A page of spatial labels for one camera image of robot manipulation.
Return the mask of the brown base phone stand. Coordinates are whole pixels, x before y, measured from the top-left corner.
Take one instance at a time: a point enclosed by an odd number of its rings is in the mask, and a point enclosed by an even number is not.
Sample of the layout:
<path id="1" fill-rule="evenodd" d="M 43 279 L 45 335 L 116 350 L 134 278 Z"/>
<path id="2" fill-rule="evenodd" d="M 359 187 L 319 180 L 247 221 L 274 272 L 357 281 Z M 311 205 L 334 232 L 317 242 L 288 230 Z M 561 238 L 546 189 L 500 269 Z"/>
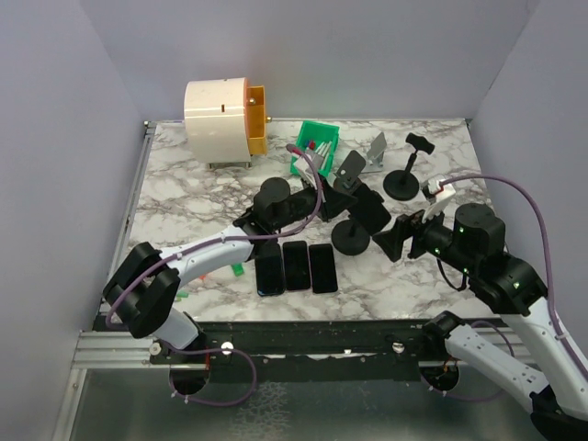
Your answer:
<path id="1" fill-rule="evenodd" d="M 366 167 L 365 158 L 357 151 L 351 151 L 335 172 L 333 188 L 338 191 L 353 193 L 358 186 L 359 175 Z"/>

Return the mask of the black phone stand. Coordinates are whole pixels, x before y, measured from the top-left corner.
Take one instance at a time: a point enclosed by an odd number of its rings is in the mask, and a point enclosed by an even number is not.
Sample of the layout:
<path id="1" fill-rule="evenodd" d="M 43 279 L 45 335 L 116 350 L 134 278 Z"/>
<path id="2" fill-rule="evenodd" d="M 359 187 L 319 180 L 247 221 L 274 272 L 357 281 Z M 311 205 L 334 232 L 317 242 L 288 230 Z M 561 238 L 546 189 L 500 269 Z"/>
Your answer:
<path id="1" fill-rule="evenodd" d="M 412 145 L 414 152 L 409 156 L 403 169 L 389 172 L 383 181 L 385 193 L 390 198 L 398 201 L 408 201 L 416 197 L 420 186 L 417 177 L 412 173 L 412 169 L 418 153 L 430 155 L 435 150 L 435 146 L 424 136 L 419 136 L 412 132 L 406 136 L 405 142 Z"/>
<path id="2" fill-rule="evenodd" d="M 331 233 L 333 247 L 341 254 L 363 254 L 371 241 L 368 232 L 351 216 L 338 222 Z"/>

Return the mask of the white folding phone stand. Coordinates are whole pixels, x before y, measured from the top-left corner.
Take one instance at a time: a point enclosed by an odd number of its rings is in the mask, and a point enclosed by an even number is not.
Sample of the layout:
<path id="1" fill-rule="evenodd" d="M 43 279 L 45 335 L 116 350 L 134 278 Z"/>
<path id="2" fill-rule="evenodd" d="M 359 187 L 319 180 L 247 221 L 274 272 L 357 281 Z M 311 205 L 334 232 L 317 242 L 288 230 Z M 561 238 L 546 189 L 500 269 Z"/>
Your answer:
<path id="1" fill-rule="evenodd" d="M 363 174 L 377 173 L 383 170 L 383 156 L 387 149 L 387 141 L 384 132 L 381 132 L 371 143 L 365 155 L 366 166 Z"/>

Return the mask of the purple edged phone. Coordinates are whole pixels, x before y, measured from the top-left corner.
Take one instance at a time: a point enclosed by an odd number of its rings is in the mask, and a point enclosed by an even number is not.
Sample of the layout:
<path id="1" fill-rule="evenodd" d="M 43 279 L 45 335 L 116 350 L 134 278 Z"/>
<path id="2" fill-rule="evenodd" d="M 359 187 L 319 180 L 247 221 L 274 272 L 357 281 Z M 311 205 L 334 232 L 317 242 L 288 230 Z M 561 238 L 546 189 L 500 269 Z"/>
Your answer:
<path id="1" fill-rule="evenodd" d="M 305 241 L 285 242 L 282 245 L 285 285 L 287 291 L 311 287 L 308 245 Z"/>

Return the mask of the black phone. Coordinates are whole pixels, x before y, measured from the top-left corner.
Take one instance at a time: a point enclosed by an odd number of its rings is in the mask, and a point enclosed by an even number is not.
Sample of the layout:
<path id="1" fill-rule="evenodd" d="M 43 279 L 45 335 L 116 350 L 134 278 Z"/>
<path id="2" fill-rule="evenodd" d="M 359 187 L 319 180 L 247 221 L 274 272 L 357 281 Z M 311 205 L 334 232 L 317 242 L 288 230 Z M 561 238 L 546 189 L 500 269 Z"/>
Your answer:
<path id="1" fill-rule="evenodd" d="M 265 243 L 254 259 L 257 293 L 261 297 L 285 292 L 283 258 L 277 242 Z"/>

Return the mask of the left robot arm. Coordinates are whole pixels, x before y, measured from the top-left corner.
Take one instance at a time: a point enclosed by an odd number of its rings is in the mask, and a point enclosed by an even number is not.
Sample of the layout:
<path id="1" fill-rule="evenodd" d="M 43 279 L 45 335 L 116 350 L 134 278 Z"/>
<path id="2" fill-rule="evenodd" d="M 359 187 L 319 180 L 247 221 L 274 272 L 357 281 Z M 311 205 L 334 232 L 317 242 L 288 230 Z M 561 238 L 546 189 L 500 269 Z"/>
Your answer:
<path id="1" fill-rule="evenodd" d="M 169 344 L 179 360 L 197 360 L 203 349 L 201 331 L 175 308 L 177 291 L 202 275 L 251 260 L 263 245 L 301 232 L 314 217 L 328 221 L 357 203 L 324 178 L 320 185 L 293 193 L 285 179 L 268 178 L 252 206 L 223 231 L 167 248 L 148 242 L 134 246 L 102 291 L 110 307 L 106 324 L 118 316 L 133 337 L 152 335 Z"/>

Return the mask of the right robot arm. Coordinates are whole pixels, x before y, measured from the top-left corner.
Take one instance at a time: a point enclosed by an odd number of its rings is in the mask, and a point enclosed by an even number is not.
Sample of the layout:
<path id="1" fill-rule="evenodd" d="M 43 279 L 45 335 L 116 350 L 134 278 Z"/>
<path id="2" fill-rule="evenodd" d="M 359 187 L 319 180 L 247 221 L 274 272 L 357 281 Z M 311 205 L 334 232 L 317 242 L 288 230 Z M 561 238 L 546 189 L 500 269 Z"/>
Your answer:
<path id="1" fill-rule="evenodd" d="M 529 413 L 547 440 L 587 437 L 587 359 L 568 335 L 548 302 L 548 289 L 526 261 L 504 250 L 505 224 L 483 204 L 458 208 L 453 228 L 444 216 L 432 219 L 420 210 L 399 216 L 374 240 L 388 258 L 429 253 L 460 271 L 469 289 L 518 336 L 535 362 L 530 367 L 485 341 L 471 326 L 445 311 L 428 322 L 424 352 L 433 359 L 447 354 L 476 368 L 506 390 Z"/>

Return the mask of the markers in green bin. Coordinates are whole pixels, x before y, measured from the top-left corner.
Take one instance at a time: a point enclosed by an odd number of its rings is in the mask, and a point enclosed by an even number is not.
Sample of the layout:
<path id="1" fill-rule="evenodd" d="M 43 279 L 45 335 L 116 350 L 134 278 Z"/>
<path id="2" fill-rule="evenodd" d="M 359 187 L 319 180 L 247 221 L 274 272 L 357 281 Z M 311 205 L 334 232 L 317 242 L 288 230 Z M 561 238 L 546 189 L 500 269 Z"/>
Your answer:
<path id="1" fill-rule="evenodd" d="M 305 153 L 313 161 L 322 162 L 327 158 L 327 156 L 330 152 L 330 148 L 331 148 L 330 142 L 322 142 L 321 144 L 309 145 L 308 148 L 306 149 Z"/>

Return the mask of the green plastic bin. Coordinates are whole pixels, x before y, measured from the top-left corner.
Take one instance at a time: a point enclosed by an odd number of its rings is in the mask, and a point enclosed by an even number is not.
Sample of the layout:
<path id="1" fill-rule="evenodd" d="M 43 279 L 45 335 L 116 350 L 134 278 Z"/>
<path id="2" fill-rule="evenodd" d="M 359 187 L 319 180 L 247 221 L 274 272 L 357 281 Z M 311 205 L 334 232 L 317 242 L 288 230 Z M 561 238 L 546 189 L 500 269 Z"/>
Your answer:
<path id="1" fill-rule="evenodd" d="M 295 145 L 301 151 L 305 151 L 309 145 L 321 144 L 322 142 L 331 143 L 330 152 L 319 171 L 322 176 L 327 177 L 331 173 L 334 154 L 338 147 L 339 127 L 317 121 L 304 120 L 300 128 L 299 136 L 295 141 Z"/>

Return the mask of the orange drawer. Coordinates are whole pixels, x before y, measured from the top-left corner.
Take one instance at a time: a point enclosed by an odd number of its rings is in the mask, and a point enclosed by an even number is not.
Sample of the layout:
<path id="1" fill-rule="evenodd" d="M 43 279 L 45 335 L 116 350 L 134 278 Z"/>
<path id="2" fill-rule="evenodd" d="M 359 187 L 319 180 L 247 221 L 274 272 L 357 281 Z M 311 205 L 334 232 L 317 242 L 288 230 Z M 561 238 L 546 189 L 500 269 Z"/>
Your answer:
<path id="1" fill-rule="evenodd" d="M 266 92 L 262 85 L 247 87 L 246 123 L 249 153 L 267 154 L 266 142 Z"/>

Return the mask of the green highlighter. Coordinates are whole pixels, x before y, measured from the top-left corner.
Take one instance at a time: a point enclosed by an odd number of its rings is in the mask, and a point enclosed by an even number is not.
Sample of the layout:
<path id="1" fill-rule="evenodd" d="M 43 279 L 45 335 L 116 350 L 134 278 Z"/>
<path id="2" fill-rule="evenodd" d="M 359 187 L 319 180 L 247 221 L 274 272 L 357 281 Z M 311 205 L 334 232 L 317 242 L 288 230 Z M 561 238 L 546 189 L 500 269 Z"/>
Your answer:
<path id="1" fill-rule="evenodd" d="M 243 266 L 241 264 L 232 265 L 232 272 L 236 277 L 244 274 Z"/>

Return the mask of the white round drawer cabinet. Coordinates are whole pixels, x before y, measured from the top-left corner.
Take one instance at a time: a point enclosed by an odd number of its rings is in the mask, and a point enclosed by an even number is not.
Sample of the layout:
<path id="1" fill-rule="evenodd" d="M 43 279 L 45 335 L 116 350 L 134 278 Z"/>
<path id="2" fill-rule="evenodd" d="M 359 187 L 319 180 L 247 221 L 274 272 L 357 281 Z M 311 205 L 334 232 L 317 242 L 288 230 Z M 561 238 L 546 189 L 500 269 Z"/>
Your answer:
<path id="1" fill-rule="evenodd" d="M 184 97 L 187 143 L 202 164 L 248 163 L 247 79 L 191 81 Z"/>

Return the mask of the green capped marker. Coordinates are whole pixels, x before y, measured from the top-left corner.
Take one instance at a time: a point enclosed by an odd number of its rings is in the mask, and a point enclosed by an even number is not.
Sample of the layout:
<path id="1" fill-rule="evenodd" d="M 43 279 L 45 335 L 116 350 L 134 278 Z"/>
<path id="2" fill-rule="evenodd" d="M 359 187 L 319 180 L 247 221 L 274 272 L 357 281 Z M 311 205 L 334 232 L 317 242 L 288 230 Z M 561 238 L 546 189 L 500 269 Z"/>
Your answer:
<path id="1" fill-rule="evenodd" d="M 189 296 L 189 294 L 187 292 L 180 291 L 175 295 L 175 301 L 181 301 L 181 300 L 187 299 L 188 296 Z"/>

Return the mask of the black front mounting rail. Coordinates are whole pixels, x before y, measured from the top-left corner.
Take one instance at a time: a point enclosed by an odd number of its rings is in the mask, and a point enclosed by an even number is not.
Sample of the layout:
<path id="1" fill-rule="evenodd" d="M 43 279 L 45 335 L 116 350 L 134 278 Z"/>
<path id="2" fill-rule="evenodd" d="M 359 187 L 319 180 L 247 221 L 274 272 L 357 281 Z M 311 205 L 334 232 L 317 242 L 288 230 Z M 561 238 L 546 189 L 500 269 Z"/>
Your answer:
<path id="1" fill-rule="evenodd" d="M 156 366 L 185 370 L 193 379 L 237 383 L 257 370 L 261 382 L 417 381 L 420 366 L 439 366 L 448 354 L 424 320 L 334 322 L 204 322 L 205 346 L 188 356 L 162 348 Z"/>

